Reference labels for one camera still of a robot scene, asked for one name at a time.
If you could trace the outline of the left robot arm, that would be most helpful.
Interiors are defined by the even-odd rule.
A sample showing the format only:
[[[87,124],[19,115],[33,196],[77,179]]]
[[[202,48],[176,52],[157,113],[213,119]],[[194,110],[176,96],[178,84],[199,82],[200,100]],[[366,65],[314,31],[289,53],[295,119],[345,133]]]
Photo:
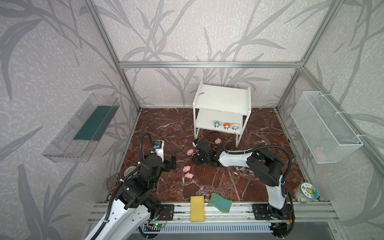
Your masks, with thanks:
[[[140,161],[121,180],[111,195],[107,211],[86,236],[87,240],[126,240],[144,223],[161,213],[161,202],[153,196],[163,172],[177,168],[175,156],[166,160],[164,141],[153,141],[144,132],[140,140]]]

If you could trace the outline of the white hooded blue cat figurine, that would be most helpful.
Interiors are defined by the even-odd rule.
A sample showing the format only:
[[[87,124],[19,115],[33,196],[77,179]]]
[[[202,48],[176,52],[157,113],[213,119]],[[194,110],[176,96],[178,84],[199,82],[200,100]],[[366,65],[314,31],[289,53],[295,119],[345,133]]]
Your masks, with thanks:
[[[240,125],[239,124],[232,124],[232,130],[233,131],[236,131],[240,128]]]

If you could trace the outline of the orange crab blue cat figurine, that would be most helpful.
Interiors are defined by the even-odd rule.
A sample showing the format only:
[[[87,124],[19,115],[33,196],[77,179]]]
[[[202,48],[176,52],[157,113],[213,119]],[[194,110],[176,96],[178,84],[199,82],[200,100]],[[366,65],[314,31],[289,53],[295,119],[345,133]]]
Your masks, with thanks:
[[[224,127],[225,130],[228,130],[228,129],[231,128],[231,124],[229,124],[229,123],[224,123],[224,124],[223,124],[223,127]]]

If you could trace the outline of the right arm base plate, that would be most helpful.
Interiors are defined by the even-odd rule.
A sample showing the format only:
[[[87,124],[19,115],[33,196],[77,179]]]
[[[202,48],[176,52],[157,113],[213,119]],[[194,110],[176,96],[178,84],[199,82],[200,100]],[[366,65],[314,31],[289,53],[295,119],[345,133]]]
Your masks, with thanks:
[[[281,210],[271,207],[269,204],[253,204],[252,211],[255,220],[288,221],[292,218],[292,205],[285,203]]]

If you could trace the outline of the green blue cat figurine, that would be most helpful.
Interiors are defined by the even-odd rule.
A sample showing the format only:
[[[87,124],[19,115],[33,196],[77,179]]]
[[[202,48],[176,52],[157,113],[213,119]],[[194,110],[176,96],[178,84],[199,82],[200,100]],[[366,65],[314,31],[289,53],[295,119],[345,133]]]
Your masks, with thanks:
[[[215,127],[215,128],[218,128],[220,125],[221,125],[221,124],[220,124],[219,121],[214,121],[214,127]]]

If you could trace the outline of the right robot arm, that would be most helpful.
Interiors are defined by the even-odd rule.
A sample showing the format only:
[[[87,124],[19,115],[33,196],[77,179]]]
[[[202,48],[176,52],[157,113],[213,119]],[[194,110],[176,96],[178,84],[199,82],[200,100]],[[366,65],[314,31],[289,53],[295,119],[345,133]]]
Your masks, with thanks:
[[[268,193],[269,211],[282,211],[286,205],[287,194],[284,193],[285,180],[292,168],[292,157],[283,147],[277,145],[257,146],[245,151],[229,151],[224,143],[222,149],[214,150],[204,139],[195,139],[193,147],[196,150],[194,161],[197,166],[206,164],[212,167],[244,167],[266,186]],[[288,158],[286,169],[283,160],[269,151],[279,149]]]

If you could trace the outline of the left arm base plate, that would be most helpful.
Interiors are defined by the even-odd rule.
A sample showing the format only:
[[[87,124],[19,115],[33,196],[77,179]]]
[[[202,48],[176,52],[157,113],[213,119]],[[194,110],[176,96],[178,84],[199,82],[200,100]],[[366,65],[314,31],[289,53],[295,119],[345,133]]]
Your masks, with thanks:
[[[161,204],[160,208],[155,211],[156,221],[172,221],[175,213],[174,204]]]

